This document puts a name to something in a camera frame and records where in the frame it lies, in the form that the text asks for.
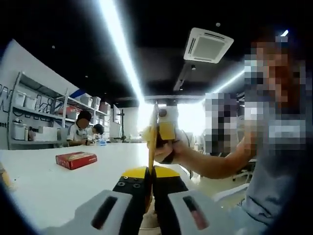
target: metal shelving unit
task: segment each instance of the metal shelving unit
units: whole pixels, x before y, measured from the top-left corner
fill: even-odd
[[[70,118],[66,118],[65,121],[73,122],[73,123],[76,122],[76,120],[70,119]]]
[[[51,104],[51,109],[49,112],[39,112],[38,110],[32,110],[28,109],[26,107],[22,107],[19,105],[15,104],[15,98],[16,98],[16,93],[18,88],[26,88],[29,91],[32,91],[36,94],[40,94],[46,97],[49,97],[52,99],[52,104]],[[12,95],[10,97],[10,104],[9,104],[9,112],[8,112],[8,125],[7,125],[7,142],[8,142],[8,149],[12,149],[12,145],[39,145],[39,144],[48,144],[48,145],[53,145],[53,144],[59,144],[62,143],[62,141],[18,141],[14,140],[12,138],[12,129],[13,129],[13,119],[14,113],[13,112],[19,112],[21,114],[32,114],[36,117],[46,117],[49,120],[49,123],[51,127],[53,127],[53,122],[55,120],[62,120],[62,116],[55,115],[55,106],[56,106],[56,101],[60,97],[66,97],[64,94],[60,94],[49,87],[44,86],[43,84],[38,83],[37,81],[31,79],[28,77],[25,73],[19,72],[14,86],[13,86],[13,91]]]
[[[28,109],[26,107],[22,107],[22,106],[18,106],[18,105],[13,105],[13,109],[17,109],[17,110],[20,110],[20,111],[24,111],[26,113],[35,114],[35,115],[38,115],[38,116],[48,117],[48,118],[52,118],[52,119],[62,119],[62,116],[57,116],[57,115],[53,115],[53,114],[47,114],[47,113],[43,113],[43,112],[38,112],[36,110]]]
[[[66,103],[67,106],[71,106],[71,107],[74,107],[74,108],[77,108],[77,109],[80,109],[80,110],[87,110],[87,111],[89,111],[92,114],[93,117],[100,116],[100,117],[103,117],[103,119],[104,119],[105,116],[109,115],[109,114],[101,112],[100,110],[96,110],[96,109],[94,109],[94,108],[92,108],[92,107],[82,103],[81,101],[70,97],[70,96],[60,97],[60,98],[57,99],[57,101],[59,101],[61,103]],[[69,118],[65,118],[63,126],[65,126],[65,121],[75,122],[75,120],[72,120],[72,119],[69,119]],[[96,123],[96,118],[94,118],[93,119],[93,123],[90,123],[89,125],[90,126],[94,126],[95,124],[97,124]]]
[[[65,97],[60,97],[57,99],[59,102],[61,103],[66,103],[65,102]],[[67,98],[67,105],[69,106],[72,106],[72,107],[75,107],[75,108],[78,108],[78,109],[85,109],[85,110],[88,110],[89,112],[91,113],[94,113],[94,108],[92,107],[89,107],[88,105],[80,102],[79,100],[76,100],[74,98],[71,98],[68,96]]]
[[[44,96],[47,96],[49,98],[53,99],[53,103],[51,105],[51,110],[47,113],[45,112],[39,112],[37,110],[28,109],[26,107],[22,107],[15,104],[15,97],[16,97],[16,91],[18,87],[24,87],[28,90],[31,90],[35,92],[36,94],[42,94]],[[60,109],[62,109],[62,116],[55,115],[56,111],[56,103],[60,102],[63,105]],[[10,97],[10,105],[9,105],[9,112],[8,112],[8,125],[7,125],[7,142],[8,142],[8,148],[12,149],[11,146],[15,144],[21,144],[21,145],[39,145],[39,144],[60,144],[62,141],[18,141],[12,139],[12,128],[13,128],[13,119],[14,114],[13,112],[19,112],[19,113],[27,113],[32,114],[37,117],[46,117],[49,118],[50,126],[53,127],[53,122],[61,120],[62,124],[61,126],[65,128],[65,122],[75,122],[76,120],[66,118],[66,110],[67,106],[71,106],[80,110],[88,110],[93,117],[100,116],[101,119],[104,119],[105,116],[108,116],[108,114],[103,113],[99,110],[95,110],[94,108],[82,103],[79,100],[76,100],[70,96],[68,96],[68,92],[66,94],[60,94],[49,87],[44,86],[43,84],[40,84],[39,82],[33,80],[32,78],[28,77],[25,73],[19,72],[18,77],[16,78],[16,81],[13,86],[12,95]],[[93,123],[90,123],[90,126],[94,126],[96,124],[96,118],[93,119]]]

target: person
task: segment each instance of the person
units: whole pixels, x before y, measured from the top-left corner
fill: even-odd
[[[214,157],[174,141],[155,151],[157,161],[173,151],[175,163],[211,179],[230,177],[256,157],[245,199],[229,212],[243,234],[261,234],[280,216],[312,139],[312,82],[297,60],[301,50],[273,32],[265,35],[252,44],[251,70],[258,76],[251,73],[248,79],[245,133],[236,150]]]
[[[76,122],[67,130],[67,142],[69,146],[90,145],[88,141],[87,127],[91,120],[91,114],[87,110],[82,110]]]
[[[101,124],[95,124],[93,127],[88,128],[87,134],[92,140],[99,138],[99,135],[102,135],[104,128]]]

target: ceiling air conditioning unit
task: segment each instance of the ceiling air conditioning unit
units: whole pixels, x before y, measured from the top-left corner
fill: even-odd
[[[222,34],[193,28],[189,35],[184,59],[217,64],[233,42],[232,38]]]

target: ceiling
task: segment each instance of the ceiling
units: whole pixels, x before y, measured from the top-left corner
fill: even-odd
[[[206,1],[177,4],[162,0],[115,1],[140,87],[144,95],[192,95],[205,92],[244,68],[244,55],[259,29],[274,24],[278,34],[307,24],[305,6],[268,4],[244,9],[238,3],[208,6]],[[12,38],[62,77],[118,106],[136,105],[136,96],[111,41],[99,0],[8,1],[1,9],[1,46]],[[199,27],[234,39],[218,64],[184,61],[190,30]],[[185,82],[174,91],[179,79]],[[243,79],[225,88],[243,91]]]

